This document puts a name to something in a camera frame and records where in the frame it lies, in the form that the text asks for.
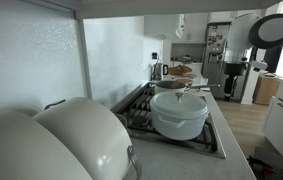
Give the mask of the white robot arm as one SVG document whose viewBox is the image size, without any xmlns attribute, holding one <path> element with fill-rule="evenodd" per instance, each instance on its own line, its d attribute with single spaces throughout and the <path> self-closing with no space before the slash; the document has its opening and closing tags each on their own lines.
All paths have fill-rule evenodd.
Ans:
<svg viewBox="0 0 283 180">
<path fill-rule="evenodd" d="M 236 17 L 230 24 L 224 55 L 224 73 L 228 75 L 224 86 L 224 98 L 229 100 L 233 85 L 243 74 L 247 64 L 256 71 L 265 70 L 267 64 L 246 60 L 246 51 L 252 47 L 270 49 L 283 44 L 283 14 L 260 17 L 254 13 Z"/>
</svg>

